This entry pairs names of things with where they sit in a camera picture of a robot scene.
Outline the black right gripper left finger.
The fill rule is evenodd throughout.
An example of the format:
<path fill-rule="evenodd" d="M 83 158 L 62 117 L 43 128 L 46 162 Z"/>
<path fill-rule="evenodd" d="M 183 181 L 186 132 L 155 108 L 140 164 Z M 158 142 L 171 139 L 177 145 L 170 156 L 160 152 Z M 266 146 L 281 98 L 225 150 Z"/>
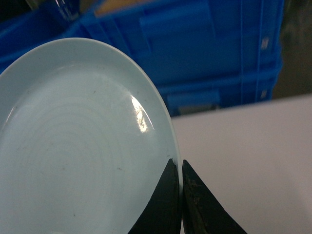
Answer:
<path fill-rule="evenodd" d="M 178 170 L 169 159 L 158 184 L 130 234 L 178 234 L 181 229 L 181 198 Z"/>

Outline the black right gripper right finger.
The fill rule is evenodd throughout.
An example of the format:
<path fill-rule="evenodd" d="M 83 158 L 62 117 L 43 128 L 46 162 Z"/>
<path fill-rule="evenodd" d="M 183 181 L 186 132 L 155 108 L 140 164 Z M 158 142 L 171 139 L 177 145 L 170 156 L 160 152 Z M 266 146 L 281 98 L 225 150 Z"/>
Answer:
<path fill-rule="evenodd" d="M 183 229 L 186 234 L 245 234 L 188 161 L 182 163 Z"/>

